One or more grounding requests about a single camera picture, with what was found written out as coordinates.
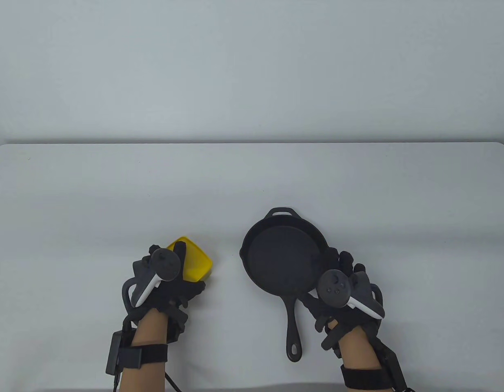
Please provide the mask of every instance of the forearm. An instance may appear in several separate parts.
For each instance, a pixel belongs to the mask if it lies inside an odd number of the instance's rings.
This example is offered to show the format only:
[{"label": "forearm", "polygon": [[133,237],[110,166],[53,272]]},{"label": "forearm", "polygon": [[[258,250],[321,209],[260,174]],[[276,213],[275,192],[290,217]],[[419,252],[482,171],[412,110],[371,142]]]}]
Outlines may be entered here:
[{"label": "forearm", "polygon": [[[168,317],[156,309],[141,319],[132,346],[166,344]],[[164,363],[147,363],[141,369],[126,368],[121,377],[120,392],[164,391]]]},{"label": "forearm", "polygon": [[[334,321],[334,324],[330,324],[330,327],[333,328],[336,325],[337,322]],[[377,355],[375,355],[375,351],[368,342],[368,337],[361,327],[356,327],[349,334],[346,334],[339,341],[339,348],[341,349],[345,368],[361,370],[375,370],[381,368]]]}]

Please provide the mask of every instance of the black glove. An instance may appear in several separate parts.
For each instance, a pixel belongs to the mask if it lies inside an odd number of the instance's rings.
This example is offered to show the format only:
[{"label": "black glove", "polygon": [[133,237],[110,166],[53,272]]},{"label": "black glove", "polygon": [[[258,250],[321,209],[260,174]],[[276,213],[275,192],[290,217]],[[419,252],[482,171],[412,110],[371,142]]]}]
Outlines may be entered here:
[{"label": "black glove", "polygon": [[[140,261],[134,263],[134,274],[138,269],[149,268],[151,255],[160,249],[153,245],[149,249],[149,255],[144,256]],[[188,301],[200,294],[205,289],[205,282],[187,282],[183,280],[183,268],[185,256],[187,254],[187,245],[183,241],[178,241],[174,245],[173,252],[177,254],[181,262],[181,268],[177,277],[171,281],[161,281],[158,287],[155,287],[145,302],[141,306],[132,307],[127,299],[124,298],[125,308],[127,309],[128,319],[138,323],[150,309],[157,309],[168,316],[167,343],[177,341],[179,334],[185,330],[185,323],[188,315],[179,309],[188,307]]]},{"label": "black glove", "polygon": [[[352,285],[356,284],[356,273],[366,272],[364,265],[358,263],[353,266],[353,257],[348,252],[341,252],[338,254],[337,249],[328,248],[322,255],[322,262],[326,269],[336,269],[342,271],[348,278]],[[375,294],[375,300],[382,305],[382,294],[375,284],[371,284],[371,290]],[[341,351],[338,347],[338,341],[348,334],[352,329],[359,326],[364,329],[368,338],[375,338],[379,332],[381,320],[376,320],[367,315],[358,308],[350,308],[344,306],[342,308],[335,308],[325,304],[320,298],[315,298],[309,293],[299,295],[299,300],[308,308],[313,317],[315,317],[315,329],[322,332],[323,328],[328,336],[323,340],[321,347],[325,350],[334,349],[335,354],[341,358]],[[338,325],[330,330],[328,323],[336,320]]]}]

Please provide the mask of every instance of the cast iron skillet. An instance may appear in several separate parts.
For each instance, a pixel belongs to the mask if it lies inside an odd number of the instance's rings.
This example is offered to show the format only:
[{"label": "cast iron skillet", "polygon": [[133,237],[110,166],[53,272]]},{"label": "cast iron skillet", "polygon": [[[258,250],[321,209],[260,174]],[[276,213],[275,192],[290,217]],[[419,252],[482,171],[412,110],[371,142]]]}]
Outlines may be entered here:
[{"label": "cast iron skillet", "polygon": [[246,234],[239,256],[257,286],[283,299],[288,314],[286,355],[292,362],[302,356],[295,321],[295,300],[315,288],[325,271],[319,255],[328,248],[323,235],[293,209],[271,209]]}]

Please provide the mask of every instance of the skillet handle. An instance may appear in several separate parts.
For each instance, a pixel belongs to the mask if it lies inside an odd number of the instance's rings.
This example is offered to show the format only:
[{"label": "skillet handle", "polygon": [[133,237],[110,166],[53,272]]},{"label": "skillet handle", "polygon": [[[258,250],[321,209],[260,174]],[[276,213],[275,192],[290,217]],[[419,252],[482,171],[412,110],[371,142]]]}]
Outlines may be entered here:
[{"label": "skillet handle", "polygon": [[266,214],[265,218],[270,218],[270,217],[274,216],[274,214],[276,214],[278,212],[287,212],[291,216],[294,216],[296,218],[301,219],[301,217],[297,214],[297,212],[295,212],[290,207],[276,207],[276,208],[272,208],[270,211],[268,211],[268,213]]},{"label": "skillet handle", "polygon": [[286,314],[288,315],[288,328],[286,329],[286,355],[292,362],[297,362],[302,357],[301,338],[297,330],[297,322],[295,321],[295,301],[294,296],[282,296],[286,306]]}]

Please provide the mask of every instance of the white wall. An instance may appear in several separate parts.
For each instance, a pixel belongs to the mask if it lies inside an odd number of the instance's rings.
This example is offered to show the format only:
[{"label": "white wall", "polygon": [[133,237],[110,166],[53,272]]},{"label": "white wall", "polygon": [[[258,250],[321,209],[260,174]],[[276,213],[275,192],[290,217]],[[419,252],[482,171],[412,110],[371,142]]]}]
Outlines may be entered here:
[{"label": "white wall", "polygon": [[504,140],[504,1],[0,0],[0,143]]}]

